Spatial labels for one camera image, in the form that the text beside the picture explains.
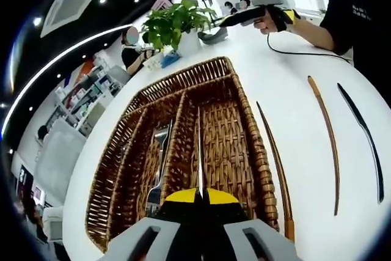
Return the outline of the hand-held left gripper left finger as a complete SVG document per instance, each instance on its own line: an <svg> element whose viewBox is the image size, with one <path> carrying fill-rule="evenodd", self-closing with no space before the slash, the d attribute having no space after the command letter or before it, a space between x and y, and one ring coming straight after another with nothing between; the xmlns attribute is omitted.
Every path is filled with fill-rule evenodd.
<svg viewBox="0 0 391 261"><path fill-rule="evenodd" d="M110 242L101 260L167 260L174 238L185 222L186 205L199 190L185 189L167 197L160 209L142 218Z"/></svg>

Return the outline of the person's right hand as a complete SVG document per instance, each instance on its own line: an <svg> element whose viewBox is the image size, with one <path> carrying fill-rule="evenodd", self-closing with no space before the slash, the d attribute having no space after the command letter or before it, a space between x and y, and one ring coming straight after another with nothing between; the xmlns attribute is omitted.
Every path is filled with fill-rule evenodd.
<svg viewBox="0 0 391 261"><path fill-rule="evenodd" d="M268 12L263 17L254 21L254 28L258 29L264 35L277 31L276 25Z"/></svg>

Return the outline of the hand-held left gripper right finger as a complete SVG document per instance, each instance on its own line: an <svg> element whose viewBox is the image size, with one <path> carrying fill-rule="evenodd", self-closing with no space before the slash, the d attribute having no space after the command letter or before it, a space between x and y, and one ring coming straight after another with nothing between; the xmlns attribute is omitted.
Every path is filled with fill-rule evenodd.
<svg viewBox="0 0 391 261"><path fill-rule="evenodd" d="M237 260L299 260L296 247L260 219L249 219L239 200L216 189L205 190L205 200L228 237Z"/></svg>

